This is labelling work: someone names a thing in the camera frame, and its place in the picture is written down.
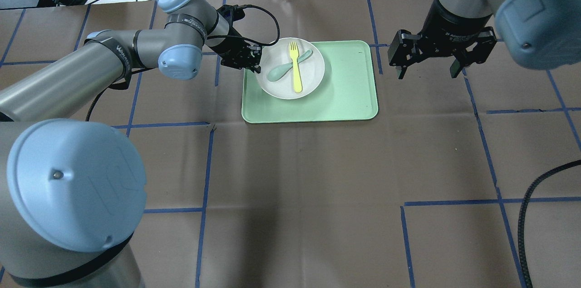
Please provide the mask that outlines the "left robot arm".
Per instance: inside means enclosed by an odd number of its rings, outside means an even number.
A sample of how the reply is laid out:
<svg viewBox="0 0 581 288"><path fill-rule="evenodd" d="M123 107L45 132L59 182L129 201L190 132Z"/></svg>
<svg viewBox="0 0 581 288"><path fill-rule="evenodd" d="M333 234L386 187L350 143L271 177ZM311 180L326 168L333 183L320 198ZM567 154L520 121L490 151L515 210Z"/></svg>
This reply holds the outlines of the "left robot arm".
<svg viewBox="0 0 581 288"><path fill-rule="evenodd" d="M102 30L1 92L1 264L25 288L143 288L129 245L147 201L143 160L114 127L70 116L138 67L193 79L202 48L260 70L244 6L157 0L159 30Z"/></svg>

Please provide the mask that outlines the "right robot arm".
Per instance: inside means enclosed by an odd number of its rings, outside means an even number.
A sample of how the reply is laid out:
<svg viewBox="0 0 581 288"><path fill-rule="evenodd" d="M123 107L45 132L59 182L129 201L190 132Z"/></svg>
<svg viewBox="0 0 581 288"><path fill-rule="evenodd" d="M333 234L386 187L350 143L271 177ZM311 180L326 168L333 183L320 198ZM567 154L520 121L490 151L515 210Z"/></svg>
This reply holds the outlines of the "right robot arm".
<svg viewBox="0 0 581 288"><path fill-rule="evenodd" d="M501 38L513 60L531 70L580 62L580 0L433 0L417 34L398 30L388 50L403 79L429 58L454 57L452 78L486 62Z"/></svg>

